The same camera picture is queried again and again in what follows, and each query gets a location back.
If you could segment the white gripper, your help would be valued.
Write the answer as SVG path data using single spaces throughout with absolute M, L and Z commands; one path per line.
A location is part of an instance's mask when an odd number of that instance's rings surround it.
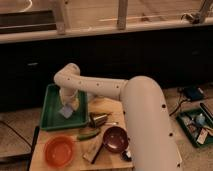
M 74 111 L 79 107 L 78 91 L 61 88 L 59 90 L 60 99 L 63 105 L 70 106 Z

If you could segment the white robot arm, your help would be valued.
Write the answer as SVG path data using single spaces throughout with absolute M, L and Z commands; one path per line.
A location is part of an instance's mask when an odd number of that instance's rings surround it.
M 85 77 L 69 63 L 54 75 L 64 103 L 78 90 L 122 103 L 134 171 L 182 171 L 162 89 L 147 76 L 129 80 Z

